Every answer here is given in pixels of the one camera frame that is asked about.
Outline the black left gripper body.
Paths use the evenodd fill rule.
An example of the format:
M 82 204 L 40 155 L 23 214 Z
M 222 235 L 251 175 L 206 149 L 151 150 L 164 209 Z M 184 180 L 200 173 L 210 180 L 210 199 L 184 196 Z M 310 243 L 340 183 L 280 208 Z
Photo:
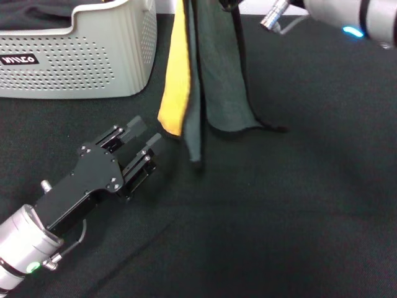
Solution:
M 116 193 L 124 185 L 113 154 L 91 145 L 81 153 L 75 168 L 34 205 L 44 228 L 62 237 L 96 208 L 100 192 Z

